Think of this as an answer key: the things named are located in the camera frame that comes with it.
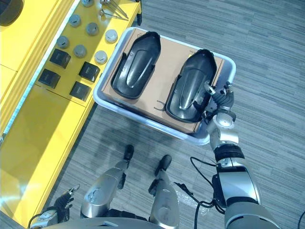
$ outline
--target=metal tool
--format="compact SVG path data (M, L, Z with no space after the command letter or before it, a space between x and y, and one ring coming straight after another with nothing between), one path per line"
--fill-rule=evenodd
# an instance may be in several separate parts
M106 14L106 15L110 15L114 18L118 18L118 19L122 19L122 20L126 20L129 19L127 14L122 10L122 8L114 1L114 0L100 0L100 4L106 5L108 9L110 9L113 13L115 13L117 16L114 15L110 15L110 14Z
M124 20L124 21L128 21L128 19L123 18L122 16L115 16L115 15L113 15L113 14L106 13L106 12L104 11L103 8L100 9L99 14L100 14L101 17L102 17L102 16L105 16L105 15L108 15L108 16L111 16L111 17L113 17L113 18L117 18L117 19L121 19L121 20Z

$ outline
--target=yellow table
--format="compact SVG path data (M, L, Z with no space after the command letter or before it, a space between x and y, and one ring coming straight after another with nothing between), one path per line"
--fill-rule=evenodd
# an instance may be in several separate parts
M17 20L0 26L0 136L74 0L26 0Z
M116 45L105 41L105 32L115 29L120 37L141 10L139 2L116 2L127 13L128 21L98 17L98 2L88 8L79 3L74 13L81 16L80 26L74 28L67 24L62 32L70 41L69 47L54 47L71 56L66 69L50 62L50 58L43 67L60 75L60 80L54 89L36 81L1 145L1 211L23 226L27 226L29 219L42 210L94 104L92 91L98 79L93 83L80 77L82 65L84 62L94 64L101 74L105 64L97 64L94 54L103 50L110 58ZM98 35L89 36L86 33L89 22L99 25ZM77 58L73 54L77 44L86 47L87 55L84 58ZM14 75L13 70L1 70ZM75 82L90 87L86 101L70 95Z

